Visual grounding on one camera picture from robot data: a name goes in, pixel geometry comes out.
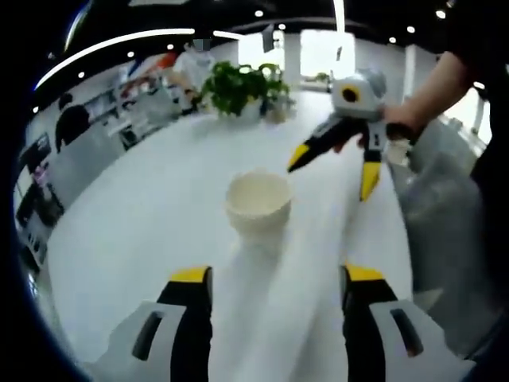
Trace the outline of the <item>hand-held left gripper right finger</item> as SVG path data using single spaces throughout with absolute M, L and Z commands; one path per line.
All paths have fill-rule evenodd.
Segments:
M 344 338 L 350 381 L 463 381 L 476 363 L 454 354 L 443 329 L 399 300 L 374 268 L 342 266 Z

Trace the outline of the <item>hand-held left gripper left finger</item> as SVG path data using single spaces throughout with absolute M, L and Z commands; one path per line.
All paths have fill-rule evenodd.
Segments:
M 143 302 L 87 364 L 92 381 L 207 381 L 212 324 L 212 269 L 177 271 L 156 302 Z

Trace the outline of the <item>person's right hand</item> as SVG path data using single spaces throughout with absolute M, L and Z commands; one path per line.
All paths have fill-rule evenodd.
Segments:
M 383 110 L 387 137 L 392 141 L 406 140 L 414 146 L 429 123 L 420 119 L 407 105 L 388 105 Z

